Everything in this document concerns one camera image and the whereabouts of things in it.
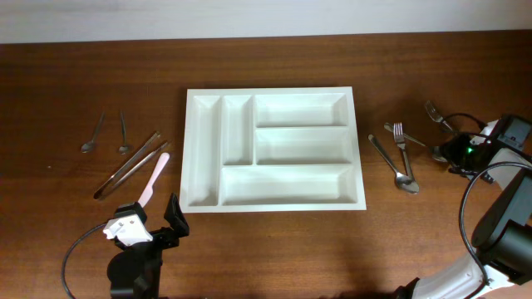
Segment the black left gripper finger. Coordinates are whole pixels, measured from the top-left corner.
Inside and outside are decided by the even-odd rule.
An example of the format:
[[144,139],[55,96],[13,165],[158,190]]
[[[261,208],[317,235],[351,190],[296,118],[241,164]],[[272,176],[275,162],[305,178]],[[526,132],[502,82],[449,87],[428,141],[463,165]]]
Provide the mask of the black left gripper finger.
[[170,195],[167,203],[164,219],[168,222],[178,238],[190,235],[190,226],[180,208],[180,202],[176,193]]
[[114,213],[114,218],[123,218],[126,216],[131,216],[136,214],[142,223],[145,223],[147,220],[147,215],[145,210],[138,202],[127,203],[121,205]]

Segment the large steel spoon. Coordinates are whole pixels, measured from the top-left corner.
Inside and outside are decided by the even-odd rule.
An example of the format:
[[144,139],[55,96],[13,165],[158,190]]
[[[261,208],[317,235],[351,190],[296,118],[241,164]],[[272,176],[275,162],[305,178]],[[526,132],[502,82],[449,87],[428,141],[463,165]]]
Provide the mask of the large steel spoon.
[[386,161],[386,163],[392,169],[395,175],[394,182],[395,182],[396,187],[409,194],[418,194],[420,191],[420,188],[417,182],[414,179],[411,179],[409,176],[401,173],[398,170],[398,168],[393,163],[391,157],[384,150],[384,148],[382,147],[378,139],[372,134],[369,134],[367,138],[370,141],[370,143],[374,146],[374,148],[377,150],[379,155]]
[[404,133],[403,134],[404,137],[410,141],[413,141],[421,146],[424,146],[424,147],[427,147],[431,153],[431,156],[434,160],[436,161],[439,161],[439,162],[442,162],[442,163],[447,163],[447,160],[446,158],[441,154],[440,152],[440,149],[438,146],[429,146],[429,145],[426,145],[425,143],[419,141],[418,139],[414,138],[414,137],[411,137],[410,135],[408,135],[407,133]]

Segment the steel fork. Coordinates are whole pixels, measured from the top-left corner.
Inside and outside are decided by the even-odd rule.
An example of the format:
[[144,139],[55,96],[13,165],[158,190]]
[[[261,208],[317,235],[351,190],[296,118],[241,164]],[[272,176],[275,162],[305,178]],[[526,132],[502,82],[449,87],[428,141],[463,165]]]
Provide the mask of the steel fork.
[[409,179],[412,182],[414,182],[415,181],[415,177],[414,177],[414,175],[412,173],[411,163],[410,163],[410,160],[408,158],[408,154],[406,152],[406,138],[405,138],[405,135],[404,135],[404,132],[403,132],[402,123],[394,123],[393,124],[392,133],[393,133],[393,138],[394,138],[394,141],[396,143],[396,146],[401,151],[402,158],[403,158],[403,161],[404,161],[404,165],[405,165],[405,168],[406,168],[406,174],[409,177]]
[[444,120],[444,117],[441,115],[441,113],[436,109],[436,107],[433,105],[433,103],[428,100],[425,104],[425,110],[426,113],[429,115],[429,117],[436,123],[439,123],[440,125],[443,125],[448,130],[454,130],[454,127],[448,123],[446,120]]

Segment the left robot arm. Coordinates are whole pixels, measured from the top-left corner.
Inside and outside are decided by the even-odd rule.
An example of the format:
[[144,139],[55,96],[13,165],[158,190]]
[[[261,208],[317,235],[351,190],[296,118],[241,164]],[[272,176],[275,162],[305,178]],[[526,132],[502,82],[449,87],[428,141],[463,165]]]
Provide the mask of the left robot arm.
[[176,248],[190,235],[179,200],[170,198],[164,213],[167,227],[147,231],[147,215],[140,203],[120,206],[104,227],[104,234],[121,250],[108,263],[106,275],[112,298],[158,298],[163,251]]

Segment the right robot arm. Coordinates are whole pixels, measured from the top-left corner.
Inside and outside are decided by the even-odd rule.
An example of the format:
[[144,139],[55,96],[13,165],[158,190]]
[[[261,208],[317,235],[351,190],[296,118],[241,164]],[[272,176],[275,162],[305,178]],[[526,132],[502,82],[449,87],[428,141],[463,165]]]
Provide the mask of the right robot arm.
[[450,164],[450,172],[469,178],[462,204],[479,179],[495,181],[502,192],[472,236],[462,238],[467,255],[444,271],[398,287],[393,298],[477,298],[531,279],[531,158],[522,151],[531,123],[502,115],[478,126],[480,133],[456,131],[432,152]]

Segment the pink plastic knife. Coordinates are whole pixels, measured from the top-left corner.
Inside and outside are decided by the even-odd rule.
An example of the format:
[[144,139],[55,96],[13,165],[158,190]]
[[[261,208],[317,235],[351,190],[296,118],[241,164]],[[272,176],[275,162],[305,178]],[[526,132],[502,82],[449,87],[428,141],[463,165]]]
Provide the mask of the pink plastic knife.
[[144,208],[150,201],[154,191],[153,185],[155,181],[159,178],[160,173],[163,171],[164,167],[168,163],[170,155],[168,153],[162,153],[154,167],[152,175],[150,176],[141,196],[138,199],[138,204]]

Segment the steel serrated tongs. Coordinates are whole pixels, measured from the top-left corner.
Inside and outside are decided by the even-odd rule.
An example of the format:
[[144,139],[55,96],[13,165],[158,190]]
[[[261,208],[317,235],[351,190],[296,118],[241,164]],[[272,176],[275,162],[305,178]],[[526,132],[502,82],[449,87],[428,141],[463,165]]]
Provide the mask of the steel serrated tongs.
[[160,138],[160,132],[156,131],[134,154],[130,157],[107,181],[93,194],[95,200],[103,200],[105,197],[118,189],[130,176],[141,166],[152,160],[168,144],[164,141],[152,151],[147,152],[151,144]]

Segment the small steel teaspoon right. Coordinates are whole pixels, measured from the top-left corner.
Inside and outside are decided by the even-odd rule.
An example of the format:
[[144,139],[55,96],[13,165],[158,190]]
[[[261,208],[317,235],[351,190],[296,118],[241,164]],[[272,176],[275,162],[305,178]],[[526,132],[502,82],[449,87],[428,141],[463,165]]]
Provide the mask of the small steel teaspoon right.
[[125,122],[125,117],[124,117],[124,113],[123,113],[122,110],[120,111],[120,121],[121,121],[122,144],[119,147],[118,152],[120,154],[127,154],[127,153],[129,153],[132,150],[132,145],[130,145],[127,142],[126,122]]

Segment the small steel teaspoon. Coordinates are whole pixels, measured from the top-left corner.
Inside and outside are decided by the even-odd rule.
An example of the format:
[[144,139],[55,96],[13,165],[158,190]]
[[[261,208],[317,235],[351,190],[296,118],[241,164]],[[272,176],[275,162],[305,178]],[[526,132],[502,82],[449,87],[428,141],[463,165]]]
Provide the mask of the small steel teaspoon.
[[106,115],[105,112],[101,113],[101,116],[100,116],[100,118],[99,118],[99,120],[98,120],[98,122],[96,124],[96,127],[94,129],[94,132],[93,132],[93,135],[92,135],[91,139],[81,146],[81,152],[83,154],[89,153],[89,152],[91,152],[91,151],[93,151],[95,149],[95,147],[96,147],[96,138],[97,138],[97,136],[100,133],[101,126],[102,126],[103,121],[105,119],[105,115]]
[[125,117],[124,117],[124,113],[123,113],[122,110],[120,111],[120,121],[121,121],[122,144],[119,147],[118,152],[120,154],[127,154],[127,153],[129,153],[132,150],[132,145],[130,145],[127,142],[126,122],[125,122]]

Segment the small steel teaspoon left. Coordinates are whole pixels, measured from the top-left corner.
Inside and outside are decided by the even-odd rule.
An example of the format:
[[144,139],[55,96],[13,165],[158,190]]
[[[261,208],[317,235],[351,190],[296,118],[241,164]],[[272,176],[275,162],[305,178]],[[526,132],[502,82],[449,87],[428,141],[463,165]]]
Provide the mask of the small steel teaspoon left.
[[98,122],[96,124],[96,127],[94,129],[94,132],[93,132],[93,135],[92,135],[91,139],[81,146],[81,152],[83,154],[89,153],[89,152],[91,152],[91,151],[93,151],[95,149],[95,147],[96,147],[96,138],[97,138],[97,136],[100,133],[101,126],[102,126],[103,121],[105,119],[105,115],[106,115],[105,112],[101,113],[101,116],[100,116],[100,118],[99,118],[99,120],[98,120]]

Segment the white cutlery tray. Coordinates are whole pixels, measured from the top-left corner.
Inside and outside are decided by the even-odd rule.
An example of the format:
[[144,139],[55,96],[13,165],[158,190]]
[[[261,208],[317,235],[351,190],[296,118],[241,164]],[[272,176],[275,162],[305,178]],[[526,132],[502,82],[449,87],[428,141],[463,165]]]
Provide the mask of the white cutlery tray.
[[190,89],[186,213],[366,208],[352,88]]

